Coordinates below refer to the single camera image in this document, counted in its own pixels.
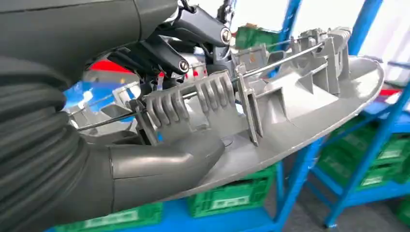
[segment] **white wall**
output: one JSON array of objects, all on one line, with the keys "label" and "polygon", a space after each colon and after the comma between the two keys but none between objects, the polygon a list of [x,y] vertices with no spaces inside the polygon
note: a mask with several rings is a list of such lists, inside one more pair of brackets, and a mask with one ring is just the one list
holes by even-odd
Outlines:
[{"label": "white wall", "polygon": [[[223,0],[190,0],[212,16]],[[313,28],[353,28],[364,0],[302,0],[292,35]],[[253,23],[270,30],[281,30],[288,0],[237,0],[231,30]],[[360,54],[383,60],[410,61],[410,0],[385,0],[367,35]],[[406,83],[410,71],[385,67],[386,79]]]},{"label": "white wall", "polygon": [[[410,61],[410,1],[385,0],[360,49],[360,55],[382,58],[384,61]],[[405,85],[410,71],[383,65],[385,79]]]}]

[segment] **robotic arm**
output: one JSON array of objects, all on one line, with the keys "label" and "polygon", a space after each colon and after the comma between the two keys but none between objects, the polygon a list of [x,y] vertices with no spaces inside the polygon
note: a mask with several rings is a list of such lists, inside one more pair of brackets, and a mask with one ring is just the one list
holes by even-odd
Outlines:
[{"label": "robotic arm", "polygon": [[219,159],[224,145],[211,130],[155,147],[90,145],[60,111],[62,91],[107,52],[145,51],[135,64],[183,73],[184,59],[158,34],[227,44],[221,23],[192,25],[210,20],[200,8],[179,9],[154,33],[176,9],[175,0],[0,2],[0,232],[43,231],[160,200],[194,187]]}]

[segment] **red marking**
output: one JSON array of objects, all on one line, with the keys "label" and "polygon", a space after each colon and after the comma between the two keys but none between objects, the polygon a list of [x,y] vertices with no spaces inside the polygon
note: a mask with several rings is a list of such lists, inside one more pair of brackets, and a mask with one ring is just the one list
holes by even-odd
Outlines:
[{"label": "red marking", "polygon": [[401,90],[400,89],[382,89],[379,95],[380,96],[391,96],[398,92],[401,92]]},{"label": "red marking", "polygon": [[94,71],[112,71],[112,72],[119,72],[119,73],[132,73],[109,60],[98,61],[94,63],[89,69],[94,70]]}]

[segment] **stacked crate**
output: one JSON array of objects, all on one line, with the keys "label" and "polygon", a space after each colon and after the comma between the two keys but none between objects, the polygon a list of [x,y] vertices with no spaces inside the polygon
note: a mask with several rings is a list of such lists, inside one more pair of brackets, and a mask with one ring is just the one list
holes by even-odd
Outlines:
[{"label": "stacked crate", "polygon": [[162,202],[142,205],[105,217],[56,226],[56,232],[108,232],[125,228],[158,224],[162,217]]},{"label": "stacked crate", "polygon": [[239,27],[235,36],[235,46],[237,49],[247,49],[264,43],[267,50],[273,52],[276,46],[270,45],[277,42],[279,42],[279,32],[258,28],[252,24]]},{"label": "stacked crate", "polygon": [[190,214],[197,218],[263,206],[275,171],[272,165],[241,180],[189,197]]},{"label": "stacked crate", "polygon": [[410,181],[410,144],[406,145],[403,149],[403,156],[407,158],[404,162],[400,165],[399,171],[394,176],[393,180],[400,184],[404,184]]},{"label": "stacked crate", "polygon": [[405,201],[403,201],[396,213],[397,218],[403,222],[404,224],[410,226],[410,199],[407,198]]},{"label": "stacked crate", "polygon": [[[334,131],[331,137],[343,133],[362,120],[363,118],[360,116],[350,120]],[[370,123],[325,147],[318,166],[338,184],[346,186],[357,165],[363,159],[376,130],[377,123]],[[402,164],[408,156],[408,152],[404,149],[408,144],[407,135],[393,134],[372,162],[357,189],[381,186],[394,178],[400,172]]]}]

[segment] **screw head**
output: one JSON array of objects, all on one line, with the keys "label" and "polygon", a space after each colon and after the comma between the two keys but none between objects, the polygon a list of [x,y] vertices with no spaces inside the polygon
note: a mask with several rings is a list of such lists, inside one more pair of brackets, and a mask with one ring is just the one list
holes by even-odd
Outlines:
[{"label": "screw head", "polygon": [[227,28],[222,29],[220,32],[220,38],[222,39],[222,42],[224,44],[229,44],[232,38],[231,31],[229,31],[229,29]]},{"label": "screw head", "polygon": [[188,69],[190,68],[188,62],[186,60],[181,60],[179,62],[179,69],[183,72],[187,72]]}]

